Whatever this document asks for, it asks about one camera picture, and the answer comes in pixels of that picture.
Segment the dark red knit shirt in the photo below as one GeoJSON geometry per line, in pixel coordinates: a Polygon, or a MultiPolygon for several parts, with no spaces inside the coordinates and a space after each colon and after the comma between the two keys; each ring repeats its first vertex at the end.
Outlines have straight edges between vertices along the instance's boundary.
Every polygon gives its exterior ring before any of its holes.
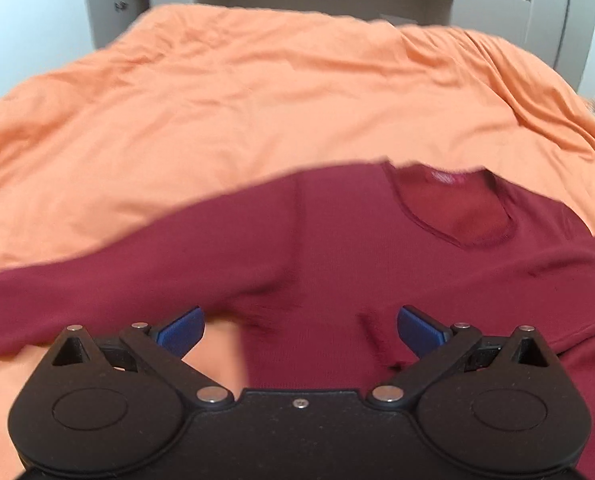
{"type": "Polygon", "coordinates": [[[240,325],[254,388],[368,389],[410,365],[405,304],[489,335],[543,334],[593,415],[595,235],[487,170],[355,164],[168,214],[84,257],[0,272],[0,356],[79,323],[106,335],[192,307],[240,325]]]}

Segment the orange bed duvet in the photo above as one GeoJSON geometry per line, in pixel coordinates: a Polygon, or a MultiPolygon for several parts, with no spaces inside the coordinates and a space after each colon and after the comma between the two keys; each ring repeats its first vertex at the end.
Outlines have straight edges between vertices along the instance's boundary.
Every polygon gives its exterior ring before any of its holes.
{"type": "Polygon", "coordinates": [[[0,99],[0,270],[332,162],[484,167],[595,233],[595,115],[554,70],[441,26],[172,4],[0,99]]]}

